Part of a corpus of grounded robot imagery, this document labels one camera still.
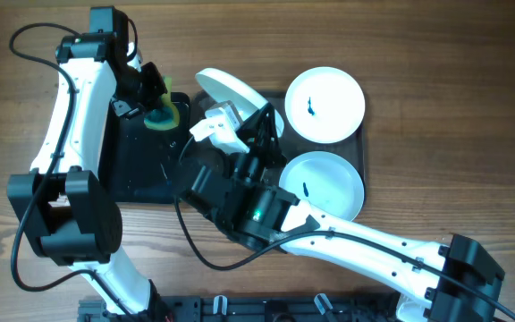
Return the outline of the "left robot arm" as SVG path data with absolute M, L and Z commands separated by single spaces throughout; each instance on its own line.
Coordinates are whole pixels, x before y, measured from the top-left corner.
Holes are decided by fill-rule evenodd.
M 112 6 L 91 9 L 88 32 L 67 30 L 51 67 L 59 83 L 44 143 L 29 172 L 7 186 L 19 220 L 15 237 L 83 276 L 110 317 L 169 321 L 153 282 L 123 250 L 120 209 L 98 179 L 110 119 L 163 107 L 170 97 L 164 79 L 142 62 L 134 22 Z

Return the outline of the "green yellow sponge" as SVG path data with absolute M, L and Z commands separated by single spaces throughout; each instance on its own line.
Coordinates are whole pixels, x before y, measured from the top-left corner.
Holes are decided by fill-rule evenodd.
M 163 81 L 167 92 L 160 97 L 162 105 L 144 117 L 145 126 L 153 131 L 170 131 L 180 125 L 180 112 L 171 99 L 173 79 L 170 76 L 164 76 Z

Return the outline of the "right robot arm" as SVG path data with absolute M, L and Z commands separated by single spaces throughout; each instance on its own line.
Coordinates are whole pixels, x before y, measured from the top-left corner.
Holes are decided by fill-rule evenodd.
M 186 202 L 232 242 L 252 255 L 270 250 L 318 258 L 368 276 L 401 294 L 399 309 L 416 306 L 417 321 L 490 321 L 496 311 L 515 319 L 498 297 L 505 273 L 482 245 L 454 235 L 450 245 L 383 233 L 333 216 L 309 201 L 262 180 L 287 160 L 276 133 L 275 110 L 266 104 L 233 136 L 243 152 L 214 170 L 196 157 L 179 157 L 176 201 Z

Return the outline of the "white plate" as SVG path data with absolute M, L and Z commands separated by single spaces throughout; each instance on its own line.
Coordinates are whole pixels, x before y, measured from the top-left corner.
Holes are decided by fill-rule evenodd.
M 366 100 L 358 82 L 333 67 L 300 74 L 288 88 L 285 114 L 302 138 L 320 144 L 348 139 L 361 125 Z
M 266 106 L 265 97 L 250 85 L 228 72 L 216 68 L 205 68 L 195 75 L 199 86 L 216 102 L 231 101 L 245 123 L 256 111 Z
M 353 165 L 334 153 L 312 151 L 284 167 L 279 186 L 332 216 L 352 221 L 365 200 L 365 185 Z

